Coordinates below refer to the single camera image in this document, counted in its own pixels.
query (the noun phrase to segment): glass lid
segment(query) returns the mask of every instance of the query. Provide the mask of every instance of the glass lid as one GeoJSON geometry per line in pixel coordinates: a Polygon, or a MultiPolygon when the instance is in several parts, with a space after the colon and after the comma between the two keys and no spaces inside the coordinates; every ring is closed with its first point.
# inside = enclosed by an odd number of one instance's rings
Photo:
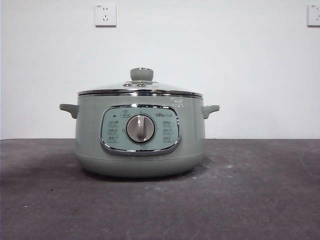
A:
{"type": "Polygon", "coordinates": [[[98,88],[80,91],[79,96],[82,95],[112,95],[117,96],[121,94],[136,94],[139,96],[170,96],[181,95],[182,97],[198,97],[202,98],[202,94],[197,92],[188,91],[186,89],[175,87],[156,81],[154,78],[154,71],[149,68],[139,67],[131,69],[131,81],[123,83],[104,85],[98,88]]]}

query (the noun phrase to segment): gray floor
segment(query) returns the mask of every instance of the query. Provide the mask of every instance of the gray floor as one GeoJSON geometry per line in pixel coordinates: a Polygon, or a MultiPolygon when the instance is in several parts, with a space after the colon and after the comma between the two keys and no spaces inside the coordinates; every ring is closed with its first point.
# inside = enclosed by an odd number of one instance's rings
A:
{"type": "Polygon", "coordinates": [[[206,141],[195,170],[110,178],[72,139],[1,141],[2,240],[318,240],[320,140],[206,141]]]}

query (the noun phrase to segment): electric hot pot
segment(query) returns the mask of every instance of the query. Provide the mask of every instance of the electric hot pot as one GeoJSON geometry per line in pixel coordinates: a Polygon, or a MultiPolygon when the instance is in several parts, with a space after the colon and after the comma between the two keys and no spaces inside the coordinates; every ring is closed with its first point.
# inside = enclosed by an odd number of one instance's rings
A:
{"type": "Polygon", "coordinates": [[[60,104],[76,119],[75,154],[91,172],[126,178],[186,172],[204,159],[205,123],[218,105],[203,96],[153,81],[148,68],[131,81],[78,93],[60,104]]]}

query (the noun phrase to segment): control panel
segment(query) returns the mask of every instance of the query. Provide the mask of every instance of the control panel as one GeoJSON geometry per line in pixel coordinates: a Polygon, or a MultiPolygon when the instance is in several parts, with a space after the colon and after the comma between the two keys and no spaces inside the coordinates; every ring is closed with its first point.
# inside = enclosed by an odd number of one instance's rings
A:
{"type": "Polygon", "coordinates": [[[169,106],[119,105],[107,109],[102,117],[100,141],[113,154],[166,154],[180,138],[178,115],[169,106]]]}

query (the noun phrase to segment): wall outlet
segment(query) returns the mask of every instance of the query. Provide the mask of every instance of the wall outlet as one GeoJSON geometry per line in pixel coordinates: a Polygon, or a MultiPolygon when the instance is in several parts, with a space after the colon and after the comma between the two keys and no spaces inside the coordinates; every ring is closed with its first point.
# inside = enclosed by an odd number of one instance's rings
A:
{"type": "Polygon", "coordinates": [[[320,27],[320,4],[308,5],[308,26],[320,27]]]}
{"type": "Polygon", "coordinates": [[[117,7],[114,3],[98,4],[94,12],[96,27],[117,26],[117,7]]]}

